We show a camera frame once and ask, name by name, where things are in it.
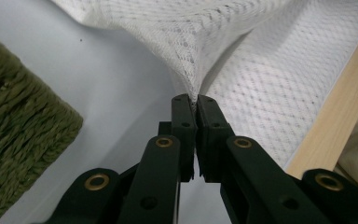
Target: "green woven mat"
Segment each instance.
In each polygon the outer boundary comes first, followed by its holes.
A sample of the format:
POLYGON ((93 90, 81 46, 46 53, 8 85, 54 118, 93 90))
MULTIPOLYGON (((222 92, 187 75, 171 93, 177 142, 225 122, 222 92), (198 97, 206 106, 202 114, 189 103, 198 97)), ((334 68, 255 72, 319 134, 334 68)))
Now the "green woven mat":
POLYGON ((0 44, 0 216, 74 141, 82 118, 0 44))

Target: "brass ring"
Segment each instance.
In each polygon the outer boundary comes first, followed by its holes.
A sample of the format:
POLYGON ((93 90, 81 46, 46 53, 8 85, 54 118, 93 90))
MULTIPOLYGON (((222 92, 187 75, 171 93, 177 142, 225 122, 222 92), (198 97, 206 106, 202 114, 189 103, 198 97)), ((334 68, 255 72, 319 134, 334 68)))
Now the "brass ring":
POLYGON ((96 174, 89 177, 89 179, 86 180, 84 183, 84 187, 88 190, 100 190, 109 184, 109 176, 105 174, 96 174), (93 185, 91 182, 97 178, 101 178, 103 180, 103 183, 99 185, 93 185))
POLYGON ((344 189, 344 186, 342 185, 342 183, 339 180, 332 177, 331 175, 317 174, 315 176, 315 181, 316 181, 316 183, 318 183, 320 186, 324 187, 325 189, 330 189, 332 191, 340 191, 340 190, 344 189), (326 183, 325 180, 333 181, 334 183, 333 184, 326 183))
POLYGON ((244 139, 244 138, 235 139, 234 144, 237 147, 251 147, 252 146, 252 142, 249 141, 248 139, 244 139))
POLYGON ((158 147, 170 147, 170 146, 172 146, 172 144, 173 144, 173 141, 170 138, 159 138, 156 141, 156 145, 158 147))

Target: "wooden board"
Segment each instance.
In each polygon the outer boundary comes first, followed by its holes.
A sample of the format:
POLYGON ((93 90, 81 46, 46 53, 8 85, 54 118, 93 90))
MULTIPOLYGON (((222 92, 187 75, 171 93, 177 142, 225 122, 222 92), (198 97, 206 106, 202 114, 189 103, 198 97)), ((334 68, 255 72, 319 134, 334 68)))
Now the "wooden board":
POLYGON ((329 94, 286 173, 301 178, 309 169, 333 170, 358 119, 358 47, 329 94))

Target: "white mesh fabric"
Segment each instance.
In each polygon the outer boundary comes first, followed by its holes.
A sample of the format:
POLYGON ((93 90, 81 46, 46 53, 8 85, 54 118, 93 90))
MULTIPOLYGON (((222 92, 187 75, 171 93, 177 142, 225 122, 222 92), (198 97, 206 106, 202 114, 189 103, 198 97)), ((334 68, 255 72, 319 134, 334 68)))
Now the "white mesh fabric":
POLYGON ((172 69, 196 100, 220 54, 289 0, 53 0, 80 23, 124 28, 172 69))
POLYGON ((282 167, 358 44, 358 0, 53 1, 88 26, 129 31, 193 101, 216 73, 202 92, 282 167))
POLYGON ((207 95, 284 167, 357 44, 358 1, 296 1, 244 38, 207 95))

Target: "wooden strip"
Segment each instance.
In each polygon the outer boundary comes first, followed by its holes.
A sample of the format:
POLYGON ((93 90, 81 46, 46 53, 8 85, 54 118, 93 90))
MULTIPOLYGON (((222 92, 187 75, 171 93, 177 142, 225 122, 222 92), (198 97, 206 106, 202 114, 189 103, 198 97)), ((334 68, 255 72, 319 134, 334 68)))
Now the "wooden strip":
POLYGON ((358 47, 309 133, 286 169, 301 178, 309 169, 333 170, 358 119, 358 47))

